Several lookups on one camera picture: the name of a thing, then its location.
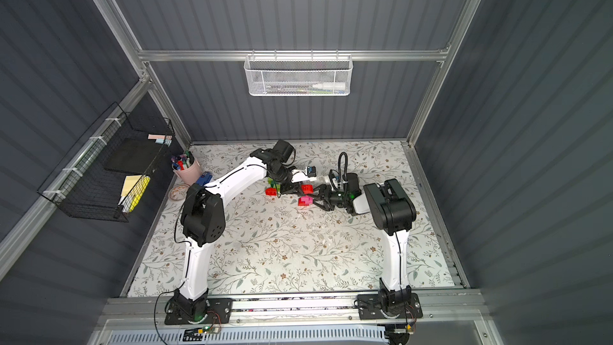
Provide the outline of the red lego brick rounded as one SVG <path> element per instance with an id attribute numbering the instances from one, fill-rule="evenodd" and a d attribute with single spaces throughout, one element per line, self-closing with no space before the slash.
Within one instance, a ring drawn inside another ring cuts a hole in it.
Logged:
<path id="1" fill-rule="evenodd" d="M 314 193 L 314 188 L 312 185 L 302 185 L 302 190 L 303 193 L 305 194 L 312 194 Z"/>

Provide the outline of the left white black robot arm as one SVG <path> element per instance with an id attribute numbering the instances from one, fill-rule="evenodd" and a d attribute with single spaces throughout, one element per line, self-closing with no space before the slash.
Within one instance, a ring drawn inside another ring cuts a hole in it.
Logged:
<path id="1" fill-rule="evenodd" d="M 205 320 L 208 303 L 208 268 L 214 243 L 226 228 L 225 208 L 256 182 L 270 178 L 283 188 L 300 191 L 295 180 L 295 147 L 279 140 L 271 149 L 256 149 L 240 165 L 206 185 L 191 185 L 180 214 L 185 237 L 184 274 L 172 293 L 169 307 L 190 323 Z"/>

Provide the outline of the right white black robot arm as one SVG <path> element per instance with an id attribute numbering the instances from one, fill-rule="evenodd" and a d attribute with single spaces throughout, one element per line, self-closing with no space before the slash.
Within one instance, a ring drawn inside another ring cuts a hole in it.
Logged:
<path id="1" fill-rule="evenodd" d="M 350 173 L 340 186 L 316 186 L 310 197 L 327 212 L 340 207 L 353 215 L 372 216 L 382 236 L 383 263 L 377 302 L 367 310 L 375 316 L 417 319 L 417 296 L 408 277 L 408 242 L 417 210 L 401 183 L 392 178 L 359 188 L 357 175 Z"/>

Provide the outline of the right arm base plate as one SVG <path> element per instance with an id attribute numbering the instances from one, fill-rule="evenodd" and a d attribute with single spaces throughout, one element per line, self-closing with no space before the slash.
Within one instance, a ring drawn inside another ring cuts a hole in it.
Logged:
<path id="1" fill-rule="evenodd" d="M 407 301 L 383 303 L 382 298 L 375 294 L 359 294 L 353 307 L 358 310 L 360 320 L 376 319 L 408 319 L 415 321 L 423 317 L 419 297 L 412 293 Z"/>

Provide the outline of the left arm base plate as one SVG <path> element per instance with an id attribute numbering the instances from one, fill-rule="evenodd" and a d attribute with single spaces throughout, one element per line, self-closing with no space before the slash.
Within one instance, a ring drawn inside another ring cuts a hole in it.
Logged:
<path id="1" fill-rule="evenodd" d="M 165 325 L 228 324 L 234 300 L 229 298 L 185 300 L 172 297 L 165 307 Z"/>

